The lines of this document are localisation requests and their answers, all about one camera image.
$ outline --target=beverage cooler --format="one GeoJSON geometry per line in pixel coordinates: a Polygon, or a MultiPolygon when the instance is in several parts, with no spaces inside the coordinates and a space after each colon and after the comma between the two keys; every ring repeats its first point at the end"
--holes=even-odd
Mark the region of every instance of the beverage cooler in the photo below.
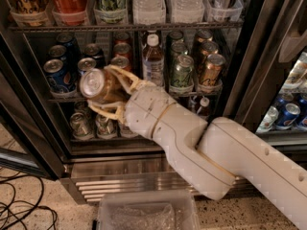
{"type": "MultiPolygon", "coordinates": [[[[20,1],[0,0],[0,117],[24,152],[1,148],[1,166],[59,179],[78,203],[116,192],[186,188],[197,194],[155,142],[86,106],[86,67],[100,69],[93,78],[112,63],[154,80],[144,70],[147,43],[163,55],[163,81],[156,83],[177,102],[209,123],[233,119],[305,165],[307,0],[84,0],[74,11],[63,0],[24,0],[28,7],[20,1]],[[158,40],[144,40],[147,34],[158,40]],[[63,36],[71,36],[68,43],[63,36]],[[180,53],[175,40],[184,42],[180,53]],[[66,58],[59,57],[63,48],[66,58]],[[210,50],[219,55],[215,72],[210,50]],[[185,80],[171,68],[181,55],[192,59],[185,61],[188,85],[173,80],[185,80]],[[55,75],[58,63],[67,68],[65,78],[55,75]],[[83,135],[74,129],[80,118],[83,135]]],[[[255,192],[238,177],[230,194],[255,192]]]]}

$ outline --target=terrazzo floor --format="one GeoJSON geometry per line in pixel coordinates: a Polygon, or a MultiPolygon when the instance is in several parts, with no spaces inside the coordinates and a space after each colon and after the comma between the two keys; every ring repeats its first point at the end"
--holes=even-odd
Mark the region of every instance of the terrazzo floor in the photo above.
{"type": "MultiPolygon", "coordinates": [[[[12,150],[20,150],[18,144],[11,138],[9,133],[0,126],[0,147],[12,150]]],[[[0,169],[0,180],[15,175],[16,172],[6,168],[0,169]]],[[[39,206],[47,206],[57,212],[58,219],[56,228],[49,228],[52,224],[52,214],[45,209],[35,210],[23,219],[24,225],[17,223],[10,230],[30,229],[58,229],[58,230],[90,230],[92,222],[97,217],[98,206],[78,205],[65,191],[58,181],[42,179],[44,192],[39,206]]],[[[22,177],[10,180],[10,184],[16,189],[15,199],[26,200],[35,204],[41,192],[39,180],[34,177],[22,177]]],[[[11,185],[0,183],[0,212],[3,204],[9,204],[13,199],[11,185]]],[[[13,212],[20,211],[25,204],[14,204],[13,212]]],[[[262,230],[296,230],[297,228],[287,220],[268,200],[262,196],[229,197],[220,201],[207,199],[196,200],[197,213],[201,229],[230,230],[230,229],[262,229],[262,230]]],[[[0,214],[0,229],[5,229],[3,218],[0,214]]]]}

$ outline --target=robotic arm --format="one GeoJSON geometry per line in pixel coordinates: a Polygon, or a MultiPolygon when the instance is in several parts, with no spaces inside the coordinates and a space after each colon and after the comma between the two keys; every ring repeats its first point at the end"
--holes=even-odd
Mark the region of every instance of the robotic arm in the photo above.
{"type": "Polygon", "coordinates": [[[123,111],[126,125],[159,144],[174,170],[201,194],[221,199],[242,176],[307,229],[307,172],[298,164],[227,118],[207,126],[160,87],[143,82],[131,94],[123,111]]]}

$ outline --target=power cord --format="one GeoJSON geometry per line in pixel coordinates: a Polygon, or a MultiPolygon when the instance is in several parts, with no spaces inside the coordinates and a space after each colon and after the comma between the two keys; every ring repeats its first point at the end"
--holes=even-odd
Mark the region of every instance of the power cord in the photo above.
{"type": "Polygon", "coordinates": [[[16,225],[17,223],[22,224],[24,229],[28,230],[26,224],[23,222],[23,220],[28,217],[32,212],[37,210],[43,210],[43,211],[49,211],[52,215],[52,223],[47,228],[47,230],[54,229],[56,230],[56,222],[58,220],[58,214],[56,211],[50,209],[48,206],[39,206],[40,201],[42,200],[43,194],[44,194],[44,184],[41,178],[31,176],[31,175],[13,175],[13,176],[0,176],[0,178],[4,178],[3,180],[0,180],[0,186],[6,186],[9,188],[12,188],[12,200],[6,204],[4,202],[0,202],[0,229],[6,230],[10,227],[16,225]],[[24,201],[24,200],[15,200],[16,198],[16,189],[11,184],[14,180],[20,180],[22,178],[35,178],[41,187],[40,195],[36,201],[35,204],[24,201]],[[26,210],[14,213],[12,211],[13,207],[23,207],[27,208],[26,210]]]}

